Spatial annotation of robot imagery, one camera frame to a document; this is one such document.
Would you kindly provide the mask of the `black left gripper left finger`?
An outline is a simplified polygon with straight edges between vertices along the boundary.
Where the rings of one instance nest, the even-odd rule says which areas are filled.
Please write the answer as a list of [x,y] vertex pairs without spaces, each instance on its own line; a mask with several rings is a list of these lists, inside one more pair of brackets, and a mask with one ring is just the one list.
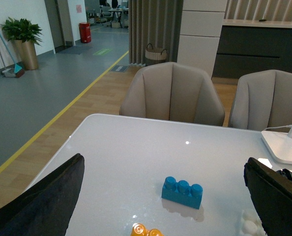
[[79,153],[0,208],[0,236],[63,236],[79,198],[85,159]]

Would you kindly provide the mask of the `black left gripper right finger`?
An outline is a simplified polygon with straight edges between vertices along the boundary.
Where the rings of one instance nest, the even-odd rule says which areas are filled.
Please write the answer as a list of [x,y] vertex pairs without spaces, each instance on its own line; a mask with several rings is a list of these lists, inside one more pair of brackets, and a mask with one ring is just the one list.
[[267,235],[292,236],[292,172],[275,171],[250,157],[244,181]]

